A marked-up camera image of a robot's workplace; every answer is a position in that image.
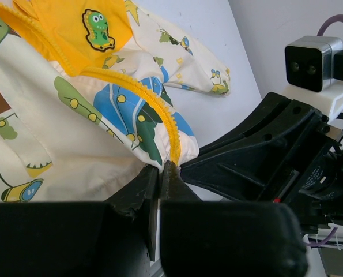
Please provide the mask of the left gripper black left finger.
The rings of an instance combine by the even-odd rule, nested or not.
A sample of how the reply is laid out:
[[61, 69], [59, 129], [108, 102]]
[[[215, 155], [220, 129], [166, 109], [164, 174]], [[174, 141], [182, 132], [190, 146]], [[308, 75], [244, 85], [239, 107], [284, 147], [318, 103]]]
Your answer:
[[105, 201], [0, 203], [0, 276], [149, 276], [158, 169]]

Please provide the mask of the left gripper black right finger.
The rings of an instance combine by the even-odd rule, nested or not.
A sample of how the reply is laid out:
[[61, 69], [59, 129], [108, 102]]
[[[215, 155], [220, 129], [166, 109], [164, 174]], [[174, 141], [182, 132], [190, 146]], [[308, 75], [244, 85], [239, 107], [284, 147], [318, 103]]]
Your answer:
[[305, 276], [300, 225], [285, 204], [202, 201], [164, 166], [160, 258], [167, 276]]

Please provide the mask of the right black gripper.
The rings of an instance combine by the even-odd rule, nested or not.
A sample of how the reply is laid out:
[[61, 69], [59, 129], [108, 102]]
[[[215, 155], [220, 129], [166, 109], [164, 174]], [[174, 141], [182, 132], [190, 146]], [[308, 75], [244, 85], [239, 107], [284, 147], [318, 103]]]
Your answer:
[[343, 129], [309, 104], [271, 92], [236, 128], [202, 147], [184, 182], [230, 200], [289, 205], [303, 232], [343, 226]]

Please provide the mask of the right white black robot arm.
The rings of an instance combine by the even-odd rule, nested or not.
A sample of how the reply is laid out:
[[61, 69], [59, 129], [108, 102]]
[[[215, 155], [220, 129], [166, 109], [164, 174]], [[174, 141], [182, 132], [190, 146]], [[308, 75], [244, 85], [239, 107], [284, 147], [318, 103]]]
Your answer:
[[[258, 105], [252, 95], [214, 97], [186, 93], [178, 97], [177, 108], [191, 126], [200, 147], [226, 134], [243, 121]], [[307, 276], [343, 276], [343, 249], [307, 249]]]

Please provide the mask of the yellow hooded printed child jacket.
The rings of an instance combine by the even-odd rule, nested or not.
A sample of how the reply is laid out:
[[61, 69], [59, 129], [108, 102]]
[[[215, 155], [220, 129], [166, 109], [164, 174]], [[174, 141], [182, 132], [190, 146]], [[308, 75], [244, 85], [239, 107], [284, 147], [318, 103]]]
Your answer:
[[0, 1], [0, 203], [103, 201], [199, 154], [166, 87], [225, 95], [229, 69], [133, 1]]

